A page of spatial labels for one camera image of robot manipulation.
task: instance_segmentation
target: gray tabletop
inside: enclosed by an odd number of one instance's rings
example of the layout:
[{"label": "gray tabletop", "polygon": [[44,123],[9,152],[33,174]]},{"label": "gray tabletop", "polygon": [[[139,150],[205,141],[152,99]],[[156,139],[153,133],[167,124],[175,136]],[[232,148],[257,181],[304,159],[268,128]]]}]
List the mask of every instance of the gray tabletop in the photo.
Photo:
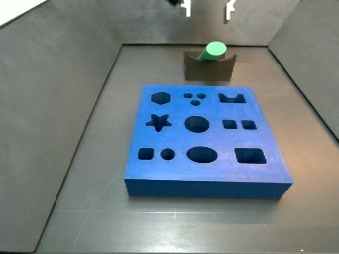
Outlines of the gray tabletop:
[{"label": "gray tabletop", "polygon": [[[124,46],[39,252],[337,252],[337,143],[267,48],[233,47],[231,82],[184,81],[188,46]],[[128,197],[123,172],[144,83],[248,86],[295,184],[280,201]]]}]

